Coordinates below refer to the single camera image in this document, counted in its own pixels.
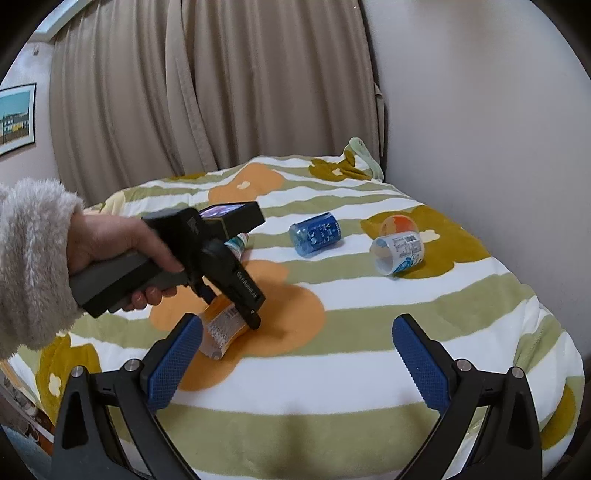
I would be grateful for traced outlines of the person's left hand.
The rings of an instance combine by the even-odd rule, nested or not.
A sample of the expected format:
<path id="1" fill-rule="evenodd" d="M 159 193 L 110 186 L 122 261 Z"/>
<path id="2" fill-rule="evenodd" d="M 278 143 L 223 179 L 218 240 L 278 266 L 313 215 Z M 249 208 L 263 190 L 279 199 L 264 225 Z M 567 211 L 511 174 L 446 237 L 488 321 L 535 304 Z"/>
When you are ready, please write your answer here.
<path id="1" fill-rule="evenodd" d="M 81 212 L 71 216 L 66 248 L 71 275 L 93 262 L 114 258 L 128 250 L 146 255 L 164 271 L 183 270 L 159 236 L 139 218 Z"/>

